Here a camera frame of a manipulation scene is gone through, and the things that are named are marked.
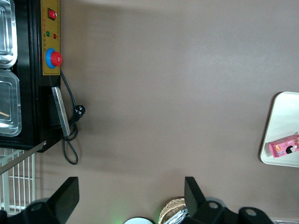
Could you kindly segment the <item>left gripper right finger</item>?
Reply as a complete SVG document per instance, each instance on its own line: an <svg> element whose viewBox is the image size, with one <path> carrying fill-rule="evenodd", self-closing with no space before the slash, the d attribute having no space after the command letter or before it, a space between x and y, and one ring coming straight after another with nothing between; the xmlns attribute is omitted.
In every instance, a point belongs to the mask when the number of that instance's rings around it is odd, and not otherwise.
<svg viewBox="0 0 299 224"><path fill-rule="evenodd" d="M205 197L194 177L185 178L184 198L189 216L185 224L229 224L231 218L224 202Z"/></svg>

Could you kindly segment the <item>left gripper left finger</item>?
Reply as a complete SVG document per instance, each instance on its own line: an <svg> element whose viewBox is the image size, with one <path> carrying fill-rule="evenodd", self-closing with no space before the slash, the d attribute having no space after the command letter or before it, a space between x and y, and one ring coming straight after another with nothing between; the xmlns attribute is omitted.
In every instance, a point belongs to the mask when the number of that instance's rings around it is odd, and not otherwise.
<svg viewBox="0 0 299 224"><path fill-rule="evenodd" d="M69 177L50 197L28 207L31 224L65 224L79 202L77 177Z"/></svg>

